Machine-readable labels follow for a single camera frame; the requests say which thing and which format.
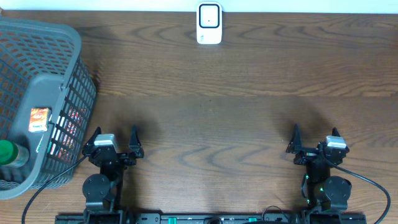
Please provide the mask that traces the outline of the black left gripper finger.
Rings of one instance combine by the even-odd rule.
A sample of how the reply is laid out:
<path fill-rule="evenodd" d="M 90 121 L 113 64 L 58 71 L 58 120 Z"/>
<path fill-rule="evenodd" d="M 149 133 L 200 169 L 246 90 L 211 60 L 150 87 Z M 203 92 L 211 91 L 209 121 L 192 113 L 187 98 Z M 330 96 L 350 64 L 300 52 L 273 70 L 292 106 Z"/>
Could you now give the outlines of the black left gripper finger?
<path fill-rule="evenodd" d="M 93 147 L 93 146 L 95 145 L 95 144 L 94 144 L 94 141 L 95 141 L 96 137 L 97 137 L 98 135 L 100 135 L 100 134 L 101 134 L 101 128 L 100 128 L 100 127 L 97 127 L 97 128 L 95 129 L 93 135 L 92 135 L 92 136 L 89 138 L 89 140 L 86 142 L 85 148 L 86 148 L 86 149 L 90 149 L 91 147 Z"/>
<path fill-rule="evenodd" d="M 144 149 L 137 135 L 136 126 L 132 127 L 131 137 L 129 140 L 129 148 L 134 153 L 135 158 L 143 158 L 144 157 Z"/>

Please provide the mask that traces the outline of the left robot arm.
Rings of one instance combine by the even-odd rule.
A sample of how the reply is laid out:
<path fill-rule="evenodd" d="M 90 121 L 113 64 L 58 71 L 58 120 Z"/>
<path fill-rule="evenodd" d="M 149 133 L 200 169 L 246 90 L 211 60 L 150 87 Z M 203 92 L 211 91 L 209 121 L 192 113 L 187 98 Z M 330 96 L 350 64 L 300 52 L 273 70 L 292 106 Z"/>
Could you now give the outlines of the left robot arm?
<path fill-rule="evenodd" d="M 134 217 L 120 206 L 124 171 L 144 157 L 144 150 L 134 126 L 129 140 L 129 151 L 118 152 L 114 134 L 103 134 L 96 128 L 83 146 L 82 154 L 100 168 L 89 176 L 82 187 L 86 198 L 83 212 L 85 223 L 133 223 Z"/>

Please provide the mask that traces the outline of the orange juice carton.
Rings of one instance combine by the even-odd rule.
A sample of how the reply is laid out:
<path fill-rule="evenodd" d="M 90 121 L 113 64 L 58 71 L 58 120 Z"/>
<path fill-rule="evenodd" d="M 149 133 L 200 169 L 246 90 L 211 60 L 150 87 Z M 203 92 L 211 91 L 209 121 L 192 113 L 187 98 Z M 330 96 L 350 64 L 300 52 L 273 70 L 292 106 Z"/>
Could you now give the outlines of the orange juice carton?
<path fill-rule="evenodd" d="M 50 108 L 32 108 L 30 111 L 29 132 L 46 132 L 51 115 L 52 111 Z"/>

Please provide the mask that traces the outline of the green lidded jar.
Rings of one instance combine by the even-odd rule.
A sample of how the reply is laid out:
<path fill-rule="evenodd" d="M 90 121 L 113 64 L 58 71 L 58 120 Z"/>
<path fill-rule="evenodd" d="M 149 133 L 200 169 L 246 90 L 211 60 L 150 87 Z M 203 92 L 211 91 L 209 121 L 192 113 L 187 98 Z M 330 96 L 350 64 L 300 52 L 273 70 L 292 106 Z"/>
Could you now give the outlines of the green lidded jar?
<path fill-rule="evenodd" d="M 1 165 L 20 168 L 29 160 L 29 150 L 12 141 L 1 140 Z"/>

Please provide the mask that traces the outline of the red Top candy bar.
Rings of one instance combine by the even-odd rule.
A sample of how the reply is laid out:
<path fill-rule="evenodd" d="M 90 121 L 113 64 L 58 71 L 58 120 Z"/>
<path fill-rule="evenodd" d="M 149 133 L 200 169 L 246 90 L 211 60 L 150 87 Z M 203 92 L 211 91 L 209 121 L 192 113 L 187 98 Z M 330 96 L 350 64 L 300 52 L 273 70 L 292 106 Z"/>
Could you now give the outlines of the red Top candy bar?
<path fill-rule="evenodd" d="M 58 117 L 47 152 L 51 156 L 72 163 L 83 139 L 82 127 L 86 123 L 86 108 L 67 110 Z"/>

